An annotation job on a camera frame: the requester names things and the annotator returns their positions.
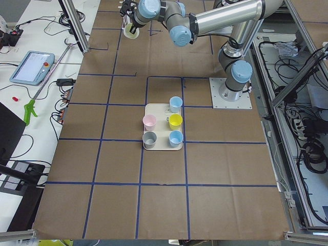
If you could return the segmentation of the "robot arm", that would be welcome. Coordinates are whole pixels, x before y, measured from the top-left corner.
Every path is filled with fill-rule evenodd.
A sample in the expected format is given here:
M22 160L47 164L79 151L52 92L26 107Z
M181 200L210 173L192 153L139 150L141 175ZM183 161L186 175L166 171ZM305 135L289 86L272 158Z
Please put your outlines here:
M183 47L203 36L217 35L217 30L232 26L231 35L218 54L227 78L219 87L222 99L235 102L241 98L243 88L249 82L253 69L242 60L246 43L254 39L253 32L259 21L272 15L282 1L215 1L210 11L186 14L183 3L177 1L123 1L120 16L127 16L134 34L150 21L165 25L174 45Z

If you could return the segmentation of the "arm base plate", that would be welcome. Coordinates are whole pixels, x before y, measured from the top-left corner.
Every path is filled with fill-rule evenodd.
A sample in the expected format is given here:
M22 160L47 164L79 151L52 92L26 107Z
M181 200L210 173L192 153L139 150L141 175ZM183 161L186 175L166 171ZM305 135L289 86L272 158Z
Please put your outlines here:
M244 85L244 88L240 92L234 92L226 87L226 78L210 77L209 82L214 109L252 109L250 95L246 85Z

